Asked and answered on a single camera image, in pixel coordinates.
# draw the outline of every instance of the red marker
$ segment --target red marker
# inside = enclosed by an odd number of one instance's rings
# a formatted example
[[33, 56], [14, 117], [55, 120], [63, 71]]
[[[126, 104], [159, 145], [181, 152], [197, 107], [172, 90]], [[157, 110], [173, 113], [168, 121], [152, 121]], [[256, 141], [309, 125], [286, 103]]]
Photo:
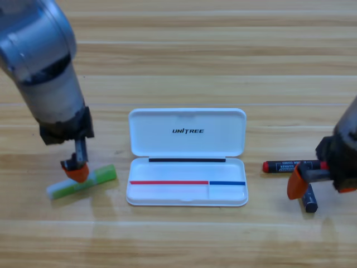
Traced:
[[309, 165], [311, 170], [327, 169], [327, 163], [319, 160], [287, 160], [266, 161], [263, 163], [263, 171], [265, 173], [291, 173], [299, 162]]

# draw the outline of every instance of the white case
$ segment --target white case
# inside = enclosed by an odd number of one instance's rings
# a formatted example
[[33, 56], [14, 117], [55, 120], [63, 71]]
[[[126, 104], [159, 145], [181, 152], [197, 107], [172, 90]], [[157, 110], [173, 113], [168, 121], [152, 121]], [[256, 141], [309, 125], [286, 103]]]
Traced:
[[132, 205], [241, 206], [247, 117], [240, 109], [136, 109], [129, 115]]

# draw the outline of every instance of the case lid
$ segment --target case lid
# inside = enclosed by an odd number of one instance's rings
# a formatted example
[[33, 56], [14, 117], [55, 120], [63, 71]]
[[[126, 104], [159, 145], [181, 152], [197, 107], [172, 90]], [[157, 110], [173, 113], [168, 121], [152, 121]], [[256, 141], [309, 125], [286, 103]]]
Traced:
[[244, 151], [247, 117], [235, 108], [136, 109], [132, 152], [149, 157], [226, 157]]

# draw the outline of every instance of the blue line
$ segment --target blue line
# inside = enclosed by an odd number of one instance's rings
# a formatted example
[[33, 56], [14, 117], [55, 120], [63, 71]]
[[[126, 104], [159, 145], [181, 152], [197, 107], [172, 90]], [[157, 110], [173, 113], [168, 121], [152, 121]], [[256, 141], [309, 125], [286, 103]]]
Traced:
[[210, 185], [240, 185], [240, 186], [245, 186], [245, 181], [210, 181]]

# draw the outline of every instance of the wooden table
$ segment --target wooden table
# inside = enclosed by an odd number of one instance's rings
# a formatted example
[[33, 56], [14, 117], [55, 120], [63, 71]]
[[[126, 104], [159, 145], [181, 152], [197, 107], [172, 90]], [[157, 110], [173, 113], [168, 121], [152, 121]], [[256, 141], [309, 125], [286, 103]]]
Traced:
[[[355, 0], [58, 0], [78, 40], [92, 111], [91, 168], [119, 180], [50, 202], [73, 143], [46, 147], [0, 76], [0, 267], [356, 267], [357, 194], [286, 196], [265, 160], [309, 159], [356, 95]], [[238, 107], [248, 116], [241, 208], [133, 207], [127, 116], [143, 107]]]

